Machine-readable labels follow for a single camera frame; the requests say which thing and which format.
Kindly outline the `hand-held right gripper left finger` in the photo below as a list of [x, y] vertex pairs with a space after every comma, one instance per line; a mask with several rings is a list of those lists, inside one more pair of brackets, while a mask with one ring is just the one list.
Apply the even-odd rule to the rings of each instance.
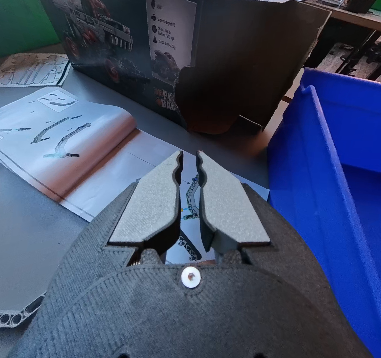
[[118, 215], [108, 245], [166, 253], [180, 235], [183, 151], [176, 151], [139, 180]]

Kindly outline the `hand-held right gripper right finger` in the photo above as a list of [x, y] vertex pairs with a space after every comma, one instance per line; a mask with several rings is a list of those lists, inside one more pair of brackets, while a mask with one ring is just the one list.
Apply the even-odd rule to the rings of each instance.
[[205, 251], [267, 246], [270, 237], [242, 183], [203, 151], [196, 154], [200, 234]]

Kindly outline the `lego instruction booklet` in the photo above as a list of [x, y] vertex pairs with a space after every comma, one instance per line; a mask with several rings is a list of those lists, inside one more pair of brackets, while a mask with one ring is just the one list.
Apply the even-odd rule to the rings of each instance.
[[43, 88], [1, 108], [1, 163], [90, 222], [176, 147], [115, 106]]

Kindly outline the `black lego set box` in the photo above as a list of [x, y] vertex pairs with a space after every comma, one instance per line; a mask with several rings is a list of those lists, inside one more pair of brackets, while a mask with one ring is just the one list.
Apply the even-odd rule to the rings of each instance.
[[297, 0], [41, 0], [73, 68], [179, 124], [265, 127], [330, 11]]

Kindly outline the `grey lego assembly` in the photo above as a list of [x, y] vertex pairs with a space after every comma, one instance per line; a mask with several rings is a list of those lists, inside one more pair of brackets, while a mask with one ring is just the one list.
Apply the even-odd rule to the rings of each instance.
[[19, 311], [1, 310], [0, 328], [16, 328], [22, 323], [24, 323], [27, 319], [33, 317], [38, 311], [38, 309], [41, 307], [41, 304], [45, 299], [45, 296], [46, 291]]

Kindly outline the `lego sticker sheet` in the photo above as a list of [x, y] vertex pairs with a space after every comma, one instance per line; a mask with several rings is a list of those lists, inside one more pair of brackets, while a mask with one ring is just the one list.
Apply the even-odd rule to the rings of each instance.
[[61, 86], [71, 68], [66, 54], [18, 53], [0, 67], [1, 88]]

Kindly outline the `blue plastic bin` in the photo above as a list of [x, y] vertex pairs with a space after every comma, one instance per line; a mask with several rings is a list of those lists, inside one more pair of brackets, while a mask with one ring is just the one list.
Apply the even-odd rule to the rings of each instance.
[[270, 199], [381, 355], [381, 84], [304, 70], [267, 147]]

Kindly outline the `wooden table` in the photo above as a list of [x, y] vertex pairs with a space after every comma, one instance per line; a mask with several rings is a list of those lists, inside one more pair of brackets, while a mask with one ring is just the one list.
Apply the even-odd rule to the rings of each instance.
[[380, 16], [371, 13], [351, 13], [317, 0], [304, 0], [304, 4], [331, 12], [303, 67], [317, 68], [336, 43], [359, 46], [371, 31], [380, 31]]

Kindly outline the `green panel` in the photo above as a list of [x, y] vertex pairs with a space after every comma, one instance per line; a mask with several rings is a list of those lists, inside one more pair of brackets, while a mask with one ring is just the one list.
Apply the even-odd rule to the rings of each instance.
[[0, 0], [1, 57], [59, 42], [41, 0]]

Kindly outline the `dark storage box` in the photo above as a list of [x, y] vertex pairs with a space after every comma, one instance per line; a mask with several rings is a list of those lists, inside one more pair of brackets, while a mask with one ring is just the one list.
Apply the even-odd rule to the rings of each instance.
[[376, 0], [347, 0], [345, 10], [352, 13], [368, 13]]

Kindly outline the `black chair frame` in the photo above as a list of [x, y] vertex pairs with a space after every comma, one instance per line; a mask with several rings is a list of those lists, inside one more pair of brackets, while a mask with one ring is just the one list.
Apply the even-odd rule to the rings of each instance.
[[354, 47], [349, 55], [343, 59], [342, 64], [337, 68], [335, 73], [349, 75], [354, 69], [355, 65], [365, 55], [365, 52], [374, 45], [380, 35], [380, 31], [371, 31], [370, 34], [364, 39], [364, 41], [359, 46]]

